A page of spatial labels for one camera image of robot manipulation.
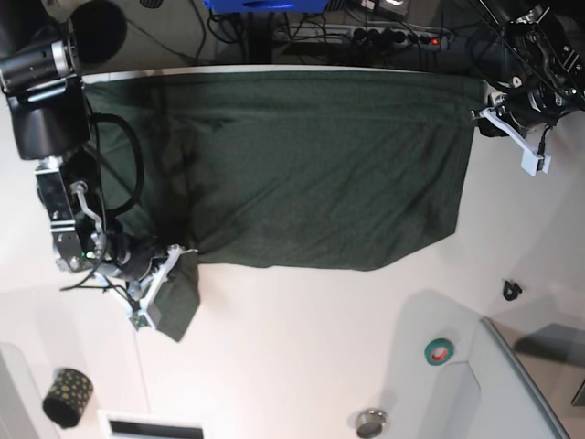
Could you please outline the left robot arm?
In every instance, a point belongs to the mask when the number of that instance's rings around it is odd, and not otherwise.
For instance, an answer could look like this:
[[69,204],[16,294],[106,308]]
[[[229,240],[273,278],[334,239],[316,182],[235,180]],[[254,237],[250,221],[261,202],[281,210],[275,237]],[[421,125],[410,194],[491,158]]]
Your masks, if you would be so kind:
[[[467,40],[475,72],[503,94],[488,100],[521,135],[554,126],[584,110],[584,3],[582,1],[472,1],[480,25]],[[502,73],[482,65],[476,47],[486,37],[502,48]]]

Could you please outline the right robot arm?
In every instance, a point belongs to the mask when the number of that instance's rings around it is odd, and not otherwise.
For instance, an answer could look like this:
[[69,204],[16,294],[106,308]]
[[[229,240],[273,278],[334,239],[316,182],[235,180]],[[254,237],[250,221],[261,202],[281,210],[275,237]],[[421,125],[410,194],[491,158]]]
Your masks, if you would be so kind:
[[[92,110],[82,80],[86,67],[107,62],[126,37],[125,14],[110,1],[89,1],[64,20],[40,1],[4,1],[1,90],[19,156],[37,163],[37,193],[57,266],[116,291],[136,328],[154,328],[162,318],[156,297],[181,251],[123,231],[118,218],[138,203],[144,188],[141,146],[123,118]],[[106,207],[102,189],[103,123],[128,137],[135,167],[130,197],[113,209]]]

